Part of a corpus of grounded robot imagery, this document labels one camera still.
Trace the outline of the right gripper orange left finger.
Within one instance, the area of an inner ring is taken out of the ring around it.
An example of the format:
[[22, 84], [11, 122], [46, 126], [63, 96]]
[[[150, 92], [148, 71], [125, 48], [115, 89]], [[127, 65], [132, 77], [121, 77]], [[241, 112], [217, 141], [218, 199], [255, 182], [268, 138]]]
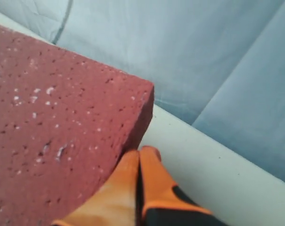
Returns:
[[83, 205], [53, 226], [134, 226], [139, 153], [123, 155], [109, 179]]

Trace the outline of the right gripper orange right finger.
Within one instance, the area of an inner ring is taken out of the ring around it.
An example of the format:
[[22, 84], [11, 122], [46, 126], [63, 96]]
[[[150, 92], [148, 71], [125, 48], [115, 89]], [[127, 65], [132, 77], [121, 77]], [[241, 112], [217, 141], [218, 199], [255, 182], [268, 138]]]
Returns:
[[214, 226], [212, 213], [176, 193], [182, 190], [161, 162], [159, 151], [144, 146], [140, 152], [143, 185], [141, 221], [144, 226]]

